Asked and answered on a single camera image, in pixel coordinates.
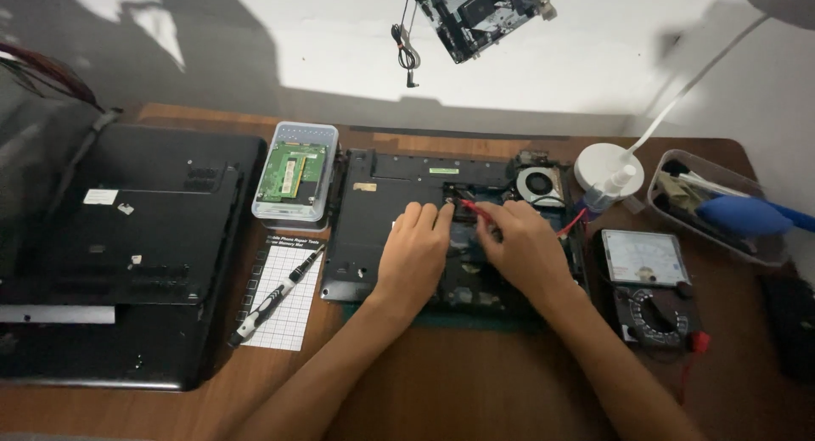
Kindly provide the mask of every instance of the right hand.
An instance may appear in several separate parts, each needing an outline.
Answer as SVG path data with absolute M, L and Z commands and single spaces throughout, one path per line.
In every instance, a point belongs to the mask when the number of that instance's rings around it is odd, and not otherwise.
M 555 231 L 535 208 L 513 200 L 504 202 L 503 207 L 489 202 L 477 206 L 492 216 L 504 236 L 498 243 L 484 219 L 478 217 L 478 239 L 487 259 L 533 304 L 549 303 L 550 295 L 563 291 L 583 292 L 572 279 Z

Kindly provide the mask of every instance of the hanging motherboard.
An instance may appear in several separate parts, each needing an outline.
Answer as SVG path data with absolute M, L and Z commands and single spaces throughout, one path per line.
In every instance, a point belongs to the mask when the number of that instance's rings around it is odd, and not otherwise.
M 540 15 L 554 19 L 551 0 L 416 0 L 455 63 L 477 57 L 494 42 Z
M 272 146 L 258 189 L 258 202 L 309 205 L 323 172 L 325 145 L 278 142 Z

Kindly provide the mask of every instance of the clear plastic box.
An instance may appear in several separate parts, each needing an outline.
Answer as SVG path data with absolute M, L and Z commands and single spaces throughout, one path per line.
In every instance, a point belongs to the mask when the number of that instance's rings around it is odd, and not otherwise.
M 659 161 L 659 165 L 657 166 L 657 170 L 654 174 L 654 179 L 651 180 L 648 193 L 646 194 L 648 204 L 656 211 L 658 216 L 663 217 L 678 228 L 690 230 L 691 232 L 698 234 L 705 239 L 716 242 L 722 247 L 725 247 L 731 252 L 739 255 L 739 258 L 746 261 L 755 262 L 769 267 L 779 267 L 787 262 L 789 255 L 787 254 L 783 236 L 761 236 L 752 239 L 752 244 L 755 246 L 756 254 L 751 255 L 739 250 L 738 248 L 734 248 L 731 245 L 721 242 L 712 236 L 708 236 L 708 234 L 701 232 L 700 230 L 692 228 L 685 222 L 665 213 L 662 209 L 657 207 L 654 204 L 654 198 L 661 192 L 659 190 L 659 186 L 657 185 L 657 176 L 662 171 L 663 165 L 665 165 L 665 163 L 667 163 L 669 160 L 679 161 L 687 166 L 691 171 L 700 175 L 705 180 L 708 180 L 708 182 L 718 183 L 721 186 L 727 186 L 728 188 L 732 188 L 736 191 L 747 193 L 750 196 L 765 199 L 764 191 L 761 189 L 761 186 L 749 178 L 736 174 L 734 171 L 725 169 L 720 165 L 713 164 L 695 154 L 690 154 L 683 150 L 670 150 L 669 152 L 663 154 L 662 159 Z
M 258 202 L 261 182 L 255 190 L 255 199 L 252 202 L 252 214 L 262 220 L 296 220 L 301 222 L 318 222 L 325 212 L 326 198 L 329 195 L 329 184 L 334 168 L 334 154 L 337 153 L 337 141 L 340 133 L 334 126 L 326 124 L 305 124 L 290 121 L 281 121 L 275 128 L 275 135 L 269 145 L 266 165 L 263 167 L 261 178 L 266 175 L 269 158 L 279 142 L 318 143 L 326 145 L 323 169 L 320 180 L 317 182 L 314 201 L 310 205 L 285 204 L 273 202 Z

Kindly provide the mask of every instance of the black cable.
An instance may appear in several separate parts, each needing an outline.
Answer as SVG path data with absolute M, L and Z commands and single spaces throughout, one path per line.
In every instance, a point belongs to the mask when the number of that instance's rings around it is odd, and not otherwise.
M 565 203 L 565 200 L 563 200 L 563 199 L 561 199 L 561 198 L 559 198 L 557 196 L 540 196 L 538 199 L 533 200 L 529 204 L 530 205 L 535 205 L 535 204 L 537 204 L 538 202 L 540 202 L 541 200 L 544 200 L 544 199 L 554 199 L 557 202 L 565 205 L 566 207 L 569 207 L 569 205 Z
M 391 37 L 396 41 L 396 46 L 399 47 L 399 65 L 407 70 L 407 87 L 415 88 L 419 84 L 413 82 L 413 69 L 416 68 L 416 55 L 410 48 L 407 48 L 402 42 L 402 32 L 405 27 L 405 14 L 408 13 L 408 2 L 405 0 L 405 9 L 402 11 L 402 22 L 391 26 Z

